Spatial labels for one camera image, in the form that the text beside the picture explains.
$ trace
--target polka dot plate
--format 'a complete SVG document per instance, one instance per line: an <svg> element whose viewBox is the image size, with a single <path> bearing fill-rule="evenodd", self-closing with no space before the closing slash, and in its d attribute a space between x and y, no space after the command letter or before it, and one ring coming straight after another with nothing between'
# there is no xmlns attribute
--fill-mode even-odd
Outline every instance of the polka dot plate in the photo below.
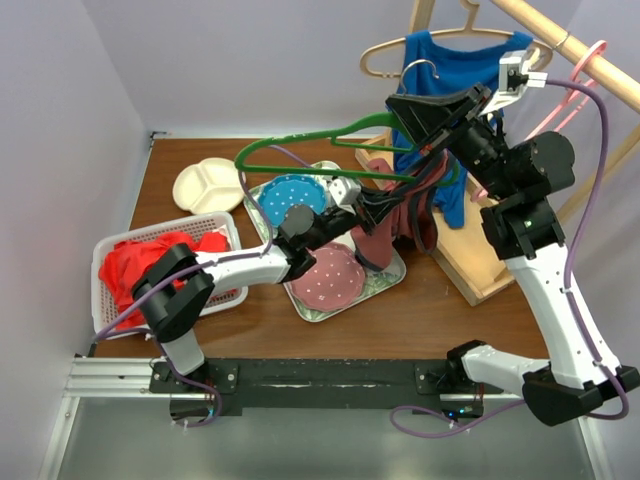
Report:
<svg viewBox="0 0 640 480"><path fill-rule="evenodd" d="M313 252L316 264L291 282L291 293L307 308L331 312L349 306L362 292L365 272L353 252L331 242Z"/></svg>
<svg viewBox="0 0 640 480"><path fill-rule="evenodd" d="M277 227L293 205L307 205L314 212L322 213L327 206L327 195L324 188L309 176L282 175L264 186L258 202L269 221Z"/></svg>

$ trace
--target plastic basket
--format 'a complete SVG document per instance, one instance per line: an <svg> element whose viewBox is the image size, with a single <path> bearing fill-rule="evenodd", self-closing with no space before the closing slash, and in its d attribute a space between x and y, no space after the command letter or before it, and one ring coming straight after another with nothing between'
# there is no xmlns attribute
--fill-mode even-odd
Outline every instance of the plastic basket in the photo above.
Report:
<svg viewBox="0 0 640 480"><path fill-rule="evenodd" d="M93 260L91 262L91 315L93 317L93 328L96 333L113 322L118 316L118 309L113 302L111 292L109 292L104 282L98 277L98 272L100 271L100 267L102 267L104 258L113 250L113 247L117 243L125 240L150 242L163 233L175 231L188 233L194 241L197 242L205 233L223 227L228 233L231 249L241 249L242 246L240 245L238 230L235 227L233 218L226 212L194 215L179 220L158 223L149 227L114 235L100 241L93 250ZM242 287L232 292L211 297L202 309L200 316L240 305L244 299L247 298L248 292L249 289L247 287Z"/></svg>

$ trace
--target dark red fabric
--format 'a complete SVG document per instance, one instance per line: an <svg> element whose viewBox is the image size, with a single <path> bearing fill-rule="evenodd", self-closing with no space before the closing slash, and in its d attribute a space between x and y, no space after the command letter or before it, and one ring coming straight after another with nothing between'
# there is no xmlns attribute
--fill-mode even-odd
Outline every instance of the dark red fabric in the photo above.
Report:
<svg viewBox="0 0 640 480"><path fill-rule="evenodd" d="M225 252L228 250L227 237L218 232L208 232L196 243L184 232L170 232L160 235L152 242L125 241L116 244L107 254L100 267L99 277L102 280L118 308L122 313L133 303L131 289L140 277L157 262L165 252L178 243L186 243L193 251ZM144 317L136 310L122 322L116 330L143 325Z"/></svg>
<svg viewBox="0 0 640 480"><path fill-rule="evenodd" d="M448 156L445 153L433 171L407 193L405 200L387 215L371 235L367 235L362 227L351 230L351 237L356 244L358 255L366 266L376 270L387 268L393 257L393 240L400 236L414 239L423 253L430 253L435 248L438 242L438 229L431 214L428 193L430 190L435 191L435 183L446 173L447 160ZM393 173L383 158L374 158L368 163L368 167L376 172ZM397 182L389 181L384 190L392 191L397 186ZM413 209L410 206L414 195L419 195L414 207L417 225L412 224Z"/></svg>

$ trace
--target blue shirt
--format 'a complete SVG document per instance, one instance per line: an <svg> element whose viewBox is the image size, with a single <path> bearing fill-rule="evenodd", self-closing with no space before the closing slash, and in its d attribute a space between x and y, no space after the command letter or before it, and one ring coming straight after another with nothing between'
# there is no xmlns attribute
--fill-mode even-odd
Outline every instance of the blue shirt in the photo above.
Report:
<svg viewBox="0 0 640 480"><path fill-rule="evenodd" d="M532 40L529 35L514 32L501 45L464 52L434 43L431 33L426 30L413 33L406 38L403 68L418 59L431 60L436 65L439 78L433 76L433 68L428 63L415 65L407 70L404 76L407 91L398 87L398 93L448 95L467 90L476 83L487 86L493 92L498 88L500 57L507 52L525 50ZM412 144L396 130L392 131L391 138L396 147L412 147ZM400 173L420 158L420 152L396 153L393 157L394 170ZM449 187L438 188L434 198L434 204L440 207L447 224L453 228L464 225L466 178L466 171L460 169L457 181Z"/></svg>

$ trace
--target wooden table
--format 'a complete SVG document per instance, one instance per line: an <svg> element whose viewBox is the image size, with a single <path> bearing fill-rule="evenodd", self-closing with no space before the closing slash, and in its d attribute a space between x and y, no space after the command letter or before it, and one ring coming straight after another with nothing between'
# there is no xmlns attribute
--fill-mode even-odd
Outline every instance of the wooden table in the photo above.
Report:
<svg viewBox="0 0 640 480"><path fill-rule="evenodd" d="M186 216L171 197L173 181L187 165L206 157L233 159L247 139L158 140L144 177L131 228ZM317 141L290 148L310 163L333 160L358 169L354 152ZM286 164L265 149L252 163ZM251 186L272 178L249 176ZM232 215L244 247L260 245L243 206ZM433 259L412 242L397 247L408 273L395 287L318 324L302 320L281 285L257 285L240 306L200 319L196 335L205 355L261 358L441 358L468 340L529 357L547 356L542 336L517 285L471 307ZM151 357L157 351L140 335L101 342L98 357Z"/></svg>

